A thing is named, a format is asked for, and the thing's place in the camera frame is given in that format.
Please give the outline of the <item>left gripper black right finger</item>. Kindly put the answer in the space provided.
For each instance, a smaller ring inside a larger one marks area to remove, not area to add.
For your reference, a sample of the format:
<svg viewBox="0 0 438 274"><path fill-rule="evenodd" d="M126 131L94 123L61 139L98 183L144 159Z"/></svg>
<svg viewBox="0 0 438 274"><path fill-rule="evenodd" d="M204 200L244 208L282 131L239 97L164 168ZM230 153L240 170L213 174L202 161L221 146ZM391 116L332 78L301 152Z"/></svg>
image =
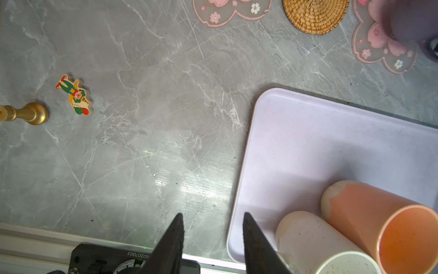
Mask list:
<svg viewBox="0 0 438 274"><path fill-rule="evenodd" d="M290 274L249 212L243 221L244 256L247 274Z"/></svg>

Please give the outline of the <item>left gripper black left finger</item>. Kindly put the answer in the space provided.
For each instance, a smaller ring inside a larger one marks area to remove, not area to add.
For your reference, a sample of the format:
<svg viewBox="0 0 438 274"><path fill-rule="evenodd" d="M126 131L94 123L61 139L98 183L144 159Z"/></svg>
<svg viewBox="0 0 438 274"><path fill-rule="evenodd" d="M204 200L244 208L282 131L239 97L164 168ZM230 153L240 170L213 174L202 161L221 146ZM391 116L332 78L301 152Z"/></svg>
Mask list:
<svg viewBox="0 0 438 274"><path fill-rule="evenodd" d="M184 245L184 221L178 213L139 274L179 274Z"/></svg>

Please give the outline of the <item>white cream mug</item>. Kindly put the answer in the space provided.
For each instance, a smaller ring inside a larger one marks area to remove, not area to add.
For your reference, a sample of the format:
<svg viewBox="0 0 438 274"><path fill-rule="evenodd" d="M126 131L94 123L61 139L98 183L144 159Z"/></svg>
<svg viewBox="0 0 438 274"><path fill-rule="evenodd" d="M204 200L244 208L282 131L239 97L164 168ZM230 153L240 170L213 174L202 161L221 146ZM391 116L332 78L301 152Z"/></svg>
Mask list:
<svg viewBox="0 0 438 274"><path fill-rule="evenodd" d="M380 274L376 261L322 218L286 215L276 230L277 252L293 274Z"/></svg>

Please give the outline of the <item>pink flower silicone coaster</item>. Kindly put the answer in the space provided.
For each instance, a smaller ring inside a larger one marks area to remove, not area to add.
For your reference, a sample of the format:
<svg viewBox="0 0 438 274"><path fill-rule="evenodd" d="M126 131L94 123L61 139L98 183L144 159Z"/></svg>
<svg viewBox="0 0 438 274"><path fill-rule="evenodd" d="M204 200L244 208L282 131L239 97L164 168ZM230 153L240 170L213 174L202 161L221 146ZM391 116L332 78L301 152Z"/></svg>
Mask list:
<svg viewBox="0 0 438 274"><path fill-rule="evenodd" d="M359 21L352 36L352 51L363 63L381 61L394 74L404 74L415 64L418 45L399 42L390 26L390 15L396 1L352 1Z"/></svg>

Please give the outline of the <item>woven rattan round coaster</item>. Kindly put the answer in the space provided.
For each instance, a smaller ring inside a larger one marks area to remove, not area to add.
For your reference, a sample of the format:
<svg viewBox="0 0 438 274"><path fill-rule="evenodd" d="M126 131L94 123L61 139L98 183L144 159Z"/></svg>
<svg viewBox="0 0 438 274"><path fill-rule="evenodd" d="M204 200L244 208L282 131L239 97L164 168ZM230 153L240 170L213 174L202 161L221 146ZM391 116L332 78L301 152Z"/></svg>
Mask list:
<svg viewBox="0 0 438 274"><path fill-rule="evenodd" d="M283 0L289 21L300 31L324 35L334 30L347 13L349 0Z"/></svg>

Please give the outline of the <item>lilac mug cream inside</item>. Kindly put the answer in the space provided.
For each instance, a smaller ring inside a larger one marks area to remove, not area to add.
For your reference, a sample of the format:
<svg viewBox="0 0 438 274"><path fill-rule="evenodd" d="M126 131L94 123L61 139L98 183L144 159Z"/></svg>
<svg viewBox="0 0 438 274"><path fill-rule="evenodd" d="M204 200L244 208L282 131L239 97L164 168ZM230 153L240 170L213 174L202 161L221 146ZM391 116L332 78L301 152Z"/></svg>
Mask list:
<svg viewBox="0 0 438 274"><path fill-rule="evenodd" d="M390 1L383 8L384 30L398 42L415 42L432 62L438 61L437 0Z"/></svg>

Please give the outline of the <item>lilac plastic tray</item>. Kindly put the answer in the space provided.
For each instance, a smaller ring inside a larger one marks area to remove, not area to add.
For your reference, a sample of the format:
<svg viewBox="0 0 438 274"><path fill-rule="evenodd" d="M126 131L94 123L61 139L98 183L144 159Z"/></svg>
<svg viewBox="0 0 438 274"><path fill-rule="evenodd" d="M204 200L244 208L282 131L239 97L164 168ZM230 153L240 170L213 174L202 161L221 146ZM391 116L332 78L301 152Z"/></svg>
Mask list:
<svg viewBox="0 0 438 274"><path fill-rule="evenodd" d="M271 244L293 211L320 212L324 190L356 180L438 207L438 131L327 99L272 88L250 123L227 252L243 263L244 214Z"/></svg>

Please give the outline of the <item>orange mug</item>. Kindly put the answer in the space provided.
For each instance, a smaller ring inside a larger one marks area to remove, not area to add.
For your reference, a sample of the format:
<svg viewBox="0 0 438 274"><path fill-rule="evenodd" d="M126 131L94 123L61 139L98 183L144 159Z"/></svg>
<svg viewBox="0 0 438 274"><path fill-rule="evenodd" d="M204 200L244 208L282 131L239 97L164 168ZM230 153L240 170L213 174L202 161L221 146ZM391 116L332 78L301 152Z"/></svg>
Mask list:
<svg viewBox="0 0 438 274"><path fill-rule="evenodd" d="M384 274L428 274L438 263L438 215L366 183L342 180L321 197L323 218Z"/></svg>

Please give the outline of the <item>small brass fitting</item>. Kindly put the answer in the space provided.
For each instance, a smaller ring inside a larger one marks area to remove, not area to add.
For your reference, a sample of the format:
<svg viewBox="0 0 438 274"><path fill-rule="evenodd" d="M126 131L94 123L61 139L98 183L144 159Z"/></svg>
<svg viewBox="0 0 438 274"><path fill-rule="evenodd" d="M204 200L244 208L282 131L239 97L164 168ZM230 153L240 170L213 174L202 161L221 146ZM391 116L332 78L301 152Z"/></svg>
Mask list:
<svg viewBox="0 0 438 274"><path fill-rule="evenodd" d="M93 101L89 91L83 87L80 79L74 79L70 75L62 75L56 85L57 90L63 90L68 94L68 102L73 111L78 115L90 116L93 114Z"/></svg>

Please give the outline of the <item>small brass object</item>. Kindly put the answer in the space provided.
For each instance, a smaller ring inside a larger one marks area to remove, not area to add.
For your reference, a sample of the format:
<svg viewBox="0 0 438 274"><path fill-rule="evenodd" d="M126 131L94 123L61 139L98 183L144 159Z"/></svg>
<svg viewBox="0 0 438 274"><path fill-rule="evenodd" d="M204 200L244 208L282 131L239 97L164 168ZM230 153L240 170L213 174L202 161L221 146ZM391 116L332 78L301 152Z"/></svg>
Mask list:
<svg viewBox="0 0 438 274"><path fill-rule="evenodd" d="M1 106L1 122L11 122L16 119L22 119L27 123L38 126L49 120L49 111L43 105L32 102L23 108L14 108L12 106Z"/></svg>

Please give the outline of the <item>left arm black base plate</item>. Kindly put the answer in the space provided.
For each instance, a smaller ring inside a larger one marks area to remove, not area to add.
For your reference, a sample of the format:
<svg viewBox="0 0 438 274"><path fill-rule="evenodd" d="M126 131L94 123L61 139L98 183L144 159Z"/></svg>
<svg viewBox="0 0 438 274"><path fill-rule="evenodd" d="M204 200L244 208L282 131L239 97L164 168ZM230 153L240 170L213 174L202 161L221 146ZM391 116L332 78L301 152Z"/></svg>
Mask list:
<svg viewBox="0 0 438 274"><path fill-rule="evenodd" d="M80 244L71 253L67 274L134 274L144 267L154 250L126 250Z"/></svg>

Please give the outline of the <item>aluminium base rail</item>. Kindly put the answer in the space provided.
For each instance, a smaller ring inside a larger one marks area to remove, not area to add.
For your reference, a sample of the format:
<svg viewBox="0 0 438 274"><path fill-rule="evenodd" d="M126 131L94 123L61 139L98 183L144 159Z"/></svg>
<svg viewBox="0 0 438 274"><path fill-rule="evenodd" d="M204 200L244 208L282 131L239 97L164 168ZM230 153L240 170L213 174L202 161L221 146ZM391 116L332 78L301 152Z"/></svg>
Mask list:
<svg viewBox="0 0 438 274"><path fill-rule="evenodd" d="M138 245L1 223L1 272L67 272L71 253L80 244L102 245L134 253L152 252L152 249Z"/></svg>

